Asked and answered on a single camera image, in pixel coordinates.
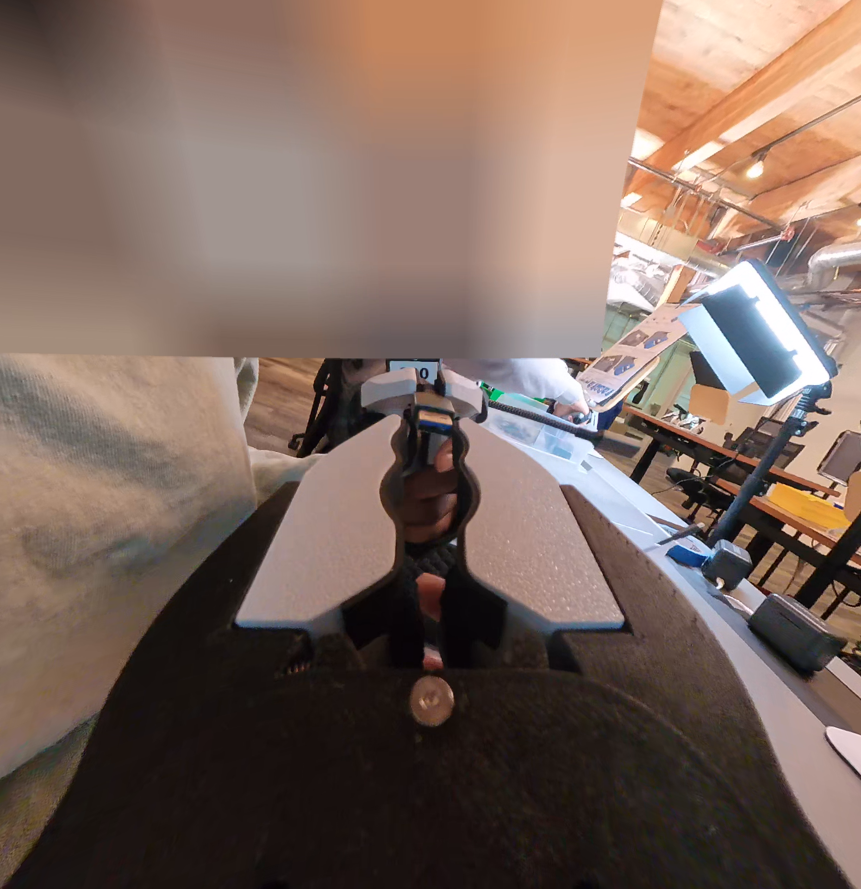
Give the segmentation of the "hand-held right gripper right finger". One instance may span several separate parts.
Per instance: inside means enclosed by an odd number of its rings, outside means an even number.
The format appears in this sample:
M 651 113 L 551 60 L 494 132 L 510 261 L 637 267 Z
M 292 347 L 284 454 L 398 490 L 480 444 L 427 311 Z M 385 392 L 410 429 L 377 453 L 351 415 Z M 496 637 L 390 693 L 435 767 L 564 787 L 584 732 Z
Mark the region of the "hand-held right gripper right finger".
M 456 565 L 441 600 L 448 668 L 548 662 L 555 638 L 625 631 L 625 615 L 558 480 L 471 420 L 454 433 Z

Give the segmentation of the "instruction sheet stand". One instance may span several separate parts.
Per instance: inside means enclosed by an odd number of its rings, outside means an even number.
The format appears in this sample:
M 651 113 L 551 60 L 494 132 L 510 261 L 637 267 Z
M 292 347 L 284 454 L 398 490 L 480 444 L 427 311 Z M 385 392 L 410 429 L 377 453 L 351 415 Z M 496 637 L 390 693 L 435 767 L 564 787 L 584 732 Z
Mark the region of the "instruction sheet stand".
M 578 375 L 592 412 L 608 410 L 647 378 L 660 355 L 686 335 L 683 316 L 693 308 L 659 306 Z

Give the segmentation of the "dark grey power adapter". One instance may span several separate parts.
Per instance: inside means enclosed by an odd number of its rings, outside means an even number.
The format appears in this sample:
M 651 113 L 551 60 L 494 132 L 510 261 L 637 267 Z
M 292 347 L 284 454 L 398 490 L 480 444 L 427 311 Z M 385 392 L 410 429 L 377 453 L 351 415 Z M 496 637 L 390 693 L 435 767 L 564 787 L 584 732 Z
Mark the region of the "dark grey power adapter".
M 775 593 L 765 597 L 747 624 L 795 670 L 808 676 L 824 670 L 848 641 L 795 598 Z
M 718 589 L 733 591 L 753 569 L 747 550 L 721 539 L 715 543 L 700 570 L 703 577 Z

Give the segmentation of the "person's left hand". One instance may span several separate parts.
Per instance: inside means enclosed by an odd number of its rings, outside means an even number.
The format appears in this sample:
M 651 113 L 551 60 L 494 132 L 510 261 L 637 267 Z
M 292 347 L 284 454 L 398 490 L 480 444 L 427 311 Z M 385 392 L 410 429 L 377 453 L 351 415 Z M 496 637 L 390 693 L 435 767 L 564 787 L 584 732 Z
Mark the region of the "person's left hand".
M 406 544 L 428 545 L 444 539 L 453 530 L 458 510 L 457 486 L 453 442 L 447 439 L 429 466 L 404 478 L 396 514 Z

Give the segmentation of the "black light stand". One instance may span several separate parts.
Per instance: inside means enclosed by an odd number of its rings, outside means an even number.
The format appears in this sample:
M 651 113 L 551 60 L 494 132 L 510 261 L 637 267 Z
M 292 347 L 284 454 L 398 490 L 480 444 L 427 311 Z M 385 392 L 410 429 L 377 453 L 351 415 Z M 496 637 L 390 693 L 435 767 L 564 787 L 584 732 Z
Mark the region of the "black light stand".
M 763 483 L 769 477 L 770 470 L 775 461 L 782 454 L 784 446 L 795 436 L 803 436 L 809 426 L 807 415 L 817 413 L 830 414 L 830 411 L 818 406 L 822 399 L 828 399 L 832 394 L 832 383 L 825 382 L 819 385 L 808 386 L 800 394 L 798 402 L 794 405 L 791 415 L 782 423 L 779 432 L 773 438 L 758 460 L 756 468 L 747 476 L 746 480 L 735 495 L 730 507 L 725 511 L 717 523 L 706 536 L 706 544 L 712 550 L 722 541 L 732 542 L 741 527 L 740 518 L 751 500 L 759 494 Z

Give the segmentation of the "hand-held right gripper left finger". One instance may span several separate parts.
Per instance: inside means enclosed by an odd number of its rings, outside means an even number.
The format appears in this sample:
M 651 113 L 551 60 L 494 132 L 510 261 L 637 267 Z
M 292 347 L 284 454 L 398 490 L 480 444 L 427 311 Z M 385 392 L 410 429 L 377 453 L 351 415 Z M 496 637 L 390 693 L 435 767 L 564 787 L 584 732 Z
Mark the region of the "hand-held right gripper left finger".
M 410 427 L 381 419 L 318 459 L 296 486 L 235 615 L 247 630 L 294 630 L 420 668 L 424 623 L 405 590 L 399 515 Z

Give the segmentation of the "small framed monitor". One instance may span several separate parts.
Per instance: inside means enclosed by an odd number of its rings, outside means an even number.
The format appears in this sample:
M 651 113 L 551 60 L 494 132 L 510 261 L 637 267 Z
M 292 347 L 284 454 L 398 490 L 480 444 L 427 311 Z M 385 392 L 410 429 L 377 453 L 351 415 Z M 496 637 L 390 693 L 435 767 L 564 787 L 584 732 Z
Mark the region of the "small framed monitor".
M 861 468 L 861 432 L 846 430 L 834 441 L 817 467 L 817 474 L 833 485 L 847 485 Z

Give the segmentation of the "clear plastic bin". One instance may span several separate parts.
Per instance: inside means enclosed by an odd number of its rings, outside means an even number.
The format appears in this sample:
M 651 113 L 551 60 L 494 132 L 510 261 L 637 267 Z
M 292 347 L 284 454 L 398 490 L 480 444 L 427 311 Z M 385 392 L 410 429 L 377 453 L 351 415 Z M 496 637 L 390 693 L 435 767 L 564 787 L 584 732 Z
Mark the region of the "clear plastic bin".
M 559 417 L 547 402 L 522 394 L 494 394 L 487 404 L 487 426 L 515 444 L 575 462 L 587 456 L 600 437 L 594 418 Z

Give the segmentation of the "led light panel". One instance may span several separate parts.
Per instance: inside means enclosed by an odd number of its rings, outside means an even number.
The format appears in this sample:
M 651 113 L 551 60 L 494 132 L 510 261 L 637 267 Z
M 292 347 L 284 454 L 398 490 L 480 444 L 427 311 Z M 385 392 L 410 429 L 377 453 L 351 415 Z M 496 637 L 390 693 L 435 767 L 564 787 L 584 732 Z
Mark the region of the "led light panel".
M 685 306 L 686 333 L 742 403 L 772 406 L 837 375 L 835 360 L 759 261 L 733 266 Z

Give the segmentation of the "yellow plastic bin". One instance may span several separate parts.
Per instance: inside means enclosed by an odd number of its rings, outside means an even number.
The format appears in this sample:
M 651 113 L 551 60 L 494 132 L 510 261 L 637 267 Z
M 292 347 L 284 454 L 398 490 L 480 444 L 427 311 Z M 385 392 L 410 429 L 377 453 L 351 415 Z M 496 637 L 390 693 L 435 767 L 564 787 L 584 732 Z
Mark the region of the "yellow plastic bin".
M 830 498 L 817 497 L 788 485 L 773 485 L 767 499 L 780 510 L 825 531 L 843 532 L 851 524 L 843 507 Z

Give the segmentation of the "black office chair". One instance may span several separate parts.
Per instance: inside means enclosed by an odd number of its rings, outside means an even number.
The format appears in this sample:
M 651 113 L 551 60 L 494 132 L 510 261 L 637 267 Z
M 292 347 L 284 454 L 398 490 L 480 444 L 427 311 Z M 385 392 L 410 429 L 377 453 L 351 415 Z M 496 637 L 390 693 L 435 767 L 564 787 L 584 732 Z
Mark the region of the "black office chair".
M 295 457 L 328 453 L 349 438 L 360 408 L 359 388 L 365 379 L 362 358 L 325 358 L 313 382 L 314 400 L 305 430 L 292 436 Z

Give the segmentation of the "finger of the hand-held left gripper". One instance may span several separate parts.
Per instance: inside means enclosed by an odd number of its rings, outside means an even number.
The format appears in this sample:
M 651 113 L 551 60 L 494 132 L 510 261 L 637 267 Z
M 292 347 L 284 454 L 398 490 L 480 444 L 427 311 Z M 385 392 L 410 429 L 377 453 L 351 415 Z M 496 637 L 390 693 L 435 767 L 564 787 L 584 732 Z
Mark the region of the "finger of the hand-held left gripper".
M 402 418 L 414 405 L 420 377 L 415 368 L 375 375 L 361 385 L 361 408 L 370 419 Z
M 478 382 L 452 370 L 441 370 L 440 394 L 451 404 L 457 419 L 478 424 L 487 419 L 487 397 Z

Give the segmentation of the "silver air duct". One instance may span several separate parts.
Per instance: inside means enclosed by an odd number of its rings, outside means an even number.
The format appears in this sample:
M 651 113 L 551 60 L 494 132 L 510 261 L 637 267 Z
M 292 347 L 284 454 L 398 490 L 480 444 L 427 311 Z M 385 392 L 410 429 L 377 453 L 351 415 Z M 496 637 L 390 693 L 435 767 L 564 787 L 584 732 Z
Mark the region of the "silver air duct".
M 821 290 L 842 269 L 861 269 L 861 240 L 829 244 L 817 250 L 808 262 L 806 283 L 813 290 Z

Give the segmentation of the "instruction sheet on board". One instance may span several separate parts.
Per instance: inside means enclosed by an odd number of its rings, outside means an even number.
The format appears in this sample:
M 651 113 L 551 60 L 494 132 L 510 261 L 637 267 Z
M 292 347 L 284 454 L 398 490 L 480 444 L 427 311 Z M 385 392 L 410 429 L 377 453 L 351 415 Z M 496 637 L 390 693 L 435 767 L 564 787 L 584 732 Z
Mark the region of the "instruction sheet on board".
M 861 779 L 861 734 L 836 726 L 825 728 L 829 745 Z

